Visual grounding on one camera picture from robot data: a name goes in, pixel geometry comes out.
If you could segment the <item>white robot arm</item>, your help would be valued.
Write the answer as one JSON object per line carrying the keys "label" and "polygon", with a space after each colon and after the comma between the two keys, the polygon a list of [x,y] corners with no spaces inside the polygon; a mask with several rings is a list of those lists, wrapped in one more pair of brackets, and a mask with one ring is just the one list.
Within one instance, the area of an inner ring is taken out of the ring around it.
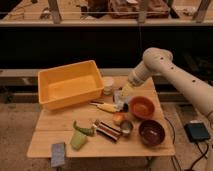
{"label": "white robot arm", "polygon": [[148,48],[142,61],[130,72],[121,95],[129,95],[134,87],[145,83],[154,73],[161,74],[183,96],[208,118],[213,117],[213,86],[187,73],[172,62],[170,51],[160,48]]}

